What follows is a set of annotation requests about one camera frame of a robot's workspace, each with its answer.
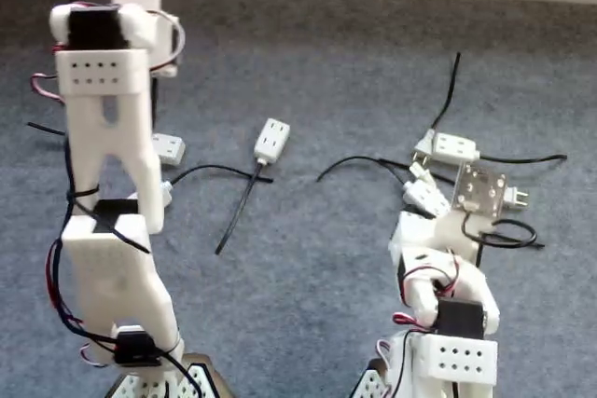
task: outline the metal plate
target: metal plate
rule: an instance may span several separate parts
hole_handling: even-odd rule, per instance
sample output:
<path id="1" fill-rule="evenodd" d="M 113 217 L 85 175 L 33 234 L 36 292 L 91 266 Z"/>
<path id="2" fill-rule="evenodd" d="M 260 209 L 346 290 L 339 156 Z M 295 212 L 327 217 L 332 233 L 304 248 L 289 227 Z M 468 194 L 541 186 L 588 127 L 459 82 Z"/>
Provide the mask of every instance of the metal plate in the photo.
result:
<path id="1" fill-rule="evenodd" d="M 497 219 L 502 212 L 505 192 L 505 174 L 466 163 L 460 167 L 451 207 Z"/>

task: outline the white connector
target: white connector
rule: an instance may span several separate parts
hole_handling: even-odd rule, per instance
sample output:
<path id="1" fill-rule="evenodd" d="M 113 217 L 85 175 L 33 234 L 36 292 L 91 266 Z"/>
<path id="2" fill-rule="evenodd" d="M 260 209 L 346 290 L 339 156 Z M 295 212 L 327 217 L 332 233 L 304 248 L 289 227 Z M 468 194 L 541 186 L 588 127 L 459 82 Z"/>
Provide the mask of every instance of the white connector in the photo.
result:
<path id="1" fill-rule="evenodd" d="M 431 175 L 431 172 L 423 168 L 419 162 L 412 162 L 409 171 L 416 179 L 421 179 L 422 181 L 425 181 L 426 184 L 437 187 L 436 180 Z"/>
<path id="2" fill-rule="evenodd" d="M 438 188 L 429 185 L 423 179 L 404 184 L 403 199 L 418 209 L 441 216 L 450 211 L 450 203 Z"/>
<path id="3" fill-rule="evenodd" d="M 268 118 L 255 143 L 255 157 L 261 165 L 275 163 L 288 140 L 290 125 Z"/>
<path id="4" fill-rule="evenodd" d="M 438 132 L 433 141 L 431 158 L 451 165 L 479 160 L 480 153 L 472 140 Z"/>
<path id="5" fill-rule="evenodd" d="M 170 182 L 164 181 L 160 184 L 160 188 L 161 188 L 161 200 L 164 204 L 164 209 L 165 209 L 172 202 L 172 193 L 170 193 L 170 192 L 172 191 L 173 186 L 172 186 L 172 184 L 170 184 Z M 138 199 L 137 192 L 135 191 L 127 199 Z"/>
<path id="6" fill-rule="evenodd" d="M 416 156 L 431 157 L 433 153 L 433 138 L 436 135 L 434 130 L 427 130 L 425 136 L 414 147 Z"/>
<path id="7" fill-rule="evenodd" d="M 504 205 L 510 209 L 524 209 L 529 206 L 529 194 L 520 191 L 515 186 L 507 186 L 504 192 Z"/>
<path id="8" fill-rule="evenodd" d="M 185 154 L 185 143 L 180 137 L 167 134 L 153 134 L 153 147 L 164 165 L 177 167 Z"/>

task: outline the perforated plate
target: perforated plate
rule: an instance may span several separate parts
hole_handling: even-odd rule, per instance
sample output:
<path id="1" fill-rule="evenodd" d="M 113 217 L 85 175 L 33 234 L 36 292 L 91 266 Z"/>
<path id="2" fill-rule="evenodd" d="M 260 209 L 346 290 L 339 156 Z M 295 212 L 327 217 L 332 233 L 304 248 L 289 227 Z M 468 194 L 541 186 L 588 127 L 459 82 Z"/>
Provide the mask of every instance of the perforated plate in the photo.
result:
<path id="1" fill-rule="evenodd" d="M 193 379 L 195 379 L 201 388 L 201 395 L 198 394 L 195 388 L 190 385 L 186 379 L 183 379 L 178 384 L 178 389 L 175 393 L 172 393 L 172 391 L 170 392 L 170 397 L 219 398 L 205 365 L 193 364 L 188 369 L 188 372 L 193 376 Z M 128 375 L 122 380 L 111 396 L 114 398 L 164 398 L 166 396 L 165 382 L 161 382 L 160 384 L 147 384 L 142 381 L 143 380 L 139 377 Z"/>
<path id="2" fill-rule="evenodd" d="M 382 398 L 385 392 L 380 374 L 375 370 L 367 370 L 354 389 L 351 398 Z"/>
<path id="3" fill-rule="evenodd" d="M 466 163 L 458 173 L 452 208 L 497 219 L 502 211 L 505 191 L 504 174 Z"/>

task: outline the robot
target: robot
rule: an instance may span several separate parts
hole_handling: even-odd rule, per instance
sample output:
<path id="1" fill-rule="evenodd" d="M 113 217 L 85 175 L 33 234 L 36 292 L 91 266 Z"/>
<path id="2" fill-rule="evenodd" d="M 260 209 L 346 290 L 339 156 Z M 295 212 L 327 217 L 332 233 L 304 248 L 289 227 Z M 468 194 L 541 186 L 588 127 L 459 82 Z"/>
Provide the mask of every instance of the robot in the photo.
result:
<path id="1" fill-rule="evenodd" d="M 405 199 L 416 208 L 401 212 L 389 251 L 400 297 L 414 311 L 414 317 L 395 314 L 394 322 L 412 329 L 378 342 L 380 357 L 351 396 L 492 398 L 497 342 L 485 337 L 497 331 L 500 314 L 479 269 L 482 248 L 525 247 L 536 234 L 499 244 L 483 238 L 499 224 L 513 224 L 499 219 L 504 174 L 463 164 L 449 204 L 427 170 L 417 164 L 411 171 L 420 176 L 406 185 Z"/>
<path id="2" fill-rule="evenodd" d="M 50 15 L 70 191 L 49 290 L 65 325 L 88 338 L 97 364 L 117 364 L 126 375 L 111 391 L 119 397 L 232 396 L 208 358 L 183 356 L 149 238 L 161 232 L 165 206 L 152 144 L 151 76 L 176 75 L 176 25 L 177 18 L 161 12 L 160 0 L 75 2 Z M 104 116 L 106 99 L 116 104 L 116 120 Z M 109 155 L 122 162 L 138 199 L 100 199 Z M 82 320 L 69 314 L 58 289 L 62 246 L 73 263 Z"/>

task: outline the gray carpet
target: gray carpet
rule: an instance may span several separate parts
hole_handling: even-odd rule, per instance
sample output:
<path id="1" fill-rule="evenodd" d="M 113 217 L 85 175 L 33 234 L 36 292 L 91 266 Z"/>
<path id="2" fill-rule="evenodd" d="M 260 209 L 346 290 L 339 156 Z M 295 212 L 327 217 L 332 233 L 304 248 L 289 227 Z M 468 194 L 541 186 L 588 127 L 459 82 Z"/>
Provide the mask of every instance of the gray carpet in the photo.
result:
<path id="1" fill-rule="evenodd" d="M 52 71 L 48 12 L 62 0 L 0 0 L 0 394 L 101 397 L 116 369 L 79 361 L 81 341 L 50 308 L 44 261 L 65 206 L 63 111 L 28 75 Z M 267 117 L 291 124 L 222 256 L 214 249 L 244 181 L 204 172 L 174 190 L 153 239 L 188 350 L 212 356 L 240 397 L 344 397 L 396 330 L 387 241 L 401 208 L 387 172 L 351 154 L 408 160 L 463 52 L 440 128 L 497 156 L 565 151 L 563 165 L 503 166 L 531 193 L 520 217 L 545 252 L 491 250 L 500 305 L 497 396 L 592 397 L 597 349 L 593 213 L 597 8 L 493 0 L 164 0 L 188 45 L 162 83 L 158 131 L 187 142 L 185 165 L 252 167 Z M 171 177 L 174 172 L 165 172 Z M 108 197 L 128 195 L 117 164 Z M 64 277 L 70 277 L 68 266 Z M 73 303 L 72 283 L 64 290 Z"/>

